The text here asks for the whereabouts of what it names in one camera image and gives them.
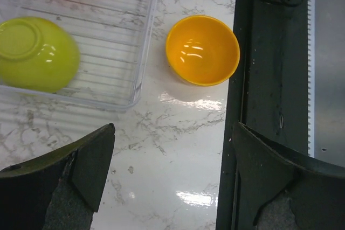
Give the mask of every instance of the dish rack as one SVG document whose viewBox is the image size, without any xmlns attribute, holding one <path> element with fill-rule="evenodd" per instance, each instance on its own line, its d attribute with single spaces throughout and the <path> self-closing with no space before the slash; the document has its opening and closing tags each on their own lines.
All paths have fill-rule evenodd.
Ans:
<svg viewBox="0 0 345 230">
<path fill-rule="evenodd" d="M 81 60 L 70 84 L 43 93 L 0 90 L 126 110 L 141 94 L 157 0 L 0 0 L 0 23 L 20 16 L 51 20 L 78 43 Z"/>
</svg>

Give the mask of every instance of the yellow bowl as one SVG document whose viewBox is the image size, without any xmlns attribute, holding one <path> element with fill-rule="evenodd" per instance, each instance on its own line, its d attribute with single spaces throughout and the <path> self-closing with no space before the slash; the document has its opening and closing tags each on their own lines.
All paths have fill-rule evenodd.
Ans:
<svg viewBox="0 0 345 230">
<path fill-rule="evenodd" d="M 239 63 L 236 36 L 209 16 L 189 16 L 168 34 L 165 51 L 173 70 L 185 81 L 213 86 L 227 80 Z"/>
<path fill-rule="evenodd" d="M 0 25 L 0 78 L 6 85 L 54 93 L 73 79 L 79 61 L 76 42 L 49 20 L 19 17 Z"/>
</svg>

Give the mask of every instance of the white marble surface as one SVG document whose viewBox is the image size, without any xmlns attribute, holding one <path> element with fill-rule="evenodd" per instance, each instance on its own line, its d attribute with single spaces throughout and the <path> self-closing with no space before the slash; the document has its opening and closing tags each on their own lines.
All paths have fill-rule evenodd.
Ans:
<svg viewBox="0 0 345 230">
<path fill-rule="evenodd" d="M 0 169 L 113 122 L 116 142 L 93 230 L 214 229 L 227 82 L 185 85 L 168 68 L 169 29 L 193 14 L 233 24 L 235 0 L 159 0 L 142 99 L 124 114 L 0 95 Z"/>
</svg>

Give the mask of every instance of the gray panel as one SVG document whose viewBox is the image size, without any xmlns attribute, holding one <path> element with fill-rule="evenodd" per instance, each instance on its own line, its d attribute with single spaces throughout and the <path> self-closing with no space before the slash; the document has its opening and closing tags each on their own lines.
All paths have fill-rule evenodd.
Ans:
<svg viewBox="0 0 345 230">
<path fill-rule="evenodd" d="M 345 166 L 345 0 L 315 7 L 315 158 Z"/>
</svg>

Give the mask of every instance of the bowl rim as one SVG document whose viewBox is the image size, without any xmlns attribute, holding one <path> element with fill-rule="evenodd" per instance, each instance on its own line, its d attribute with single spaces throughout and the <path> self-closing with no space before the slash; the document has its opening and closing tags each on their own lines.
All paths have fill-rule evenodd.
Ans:
<svg viewBox="0 0 345 230">
<path fill-rule="evenodd" d="M 195 19 L 195 18 L 206 18 L 206 19 L 210 19 L 218 24 L 220 24 L 221 26 L 223 26 L 229 33 L 230 33 L 230 36 L 231 38 L 235 41 L 236 43 L 236 51 L 237 51 L 237 56 L 234 57 L 236 58 L 236 61 L 235 61 L 235 65 L 234 67 L 232 68 L 232 70 L 230 70 L 226 76 L 224 76 L 223 78 L 219 79 L 218 81 L 215 81 L 215 82 L 212 82 L 212 83 L 200 83 L 200 82 L 195 82 L 193 80 L 189 80 L 183 76 L 181 76 L 181 74 L 178 72 L 178 70 L 176 69 L 176 67 L 174 67 L 172 65 L 172 63 L 170 62 L 170 57 L 168 55 L 168 42 L 169 42 L 169 39 L 171 37 L 171 35 L 173 34 L 173 31 L 180 25 L 180 23 L 182 22 L 185 22 L 186 20 L 191 20 L 191 19 Z M 240 59 L 240 47 L 239 47 L 239 44 L 238 44 L 238 40 L 235 36 L 235 34 L 233 33 L 233 31 L 225 24 L 223 23 L 221 20 L 218 20 L 217 18 L 215 17 L 212 17 L 212 16 L 206 16 L 206 15 L 192 15 L 192 16 L 187 16 L 181 20 L 179 20 L 175 25 L 173 25 L 173 27 L 170 29 L 169 33 L 168 33 L 168 36 L 167 36 L 167 39 L 165 41 L 165 55 L 167 56 L 167 60 L 168 60 L 168 63 L 170 65 L 170 67 L 172 67 L 172 69 L 174 70 L 174 72 L 180 77 L 182 78 L 183 80 L 189 82 L 189 83 L 193 83 L 194 85 L 198 85 L 198 86 L 215 86 L 215 85 L 218 85 L 220 83 L 223 83 L 224 81 L 226 81 L 227 79 L 229 79 L 236 71 L 237 67 L 238 67 L 238 64 L 239 64 L 239 59 Z"/>
</svg>

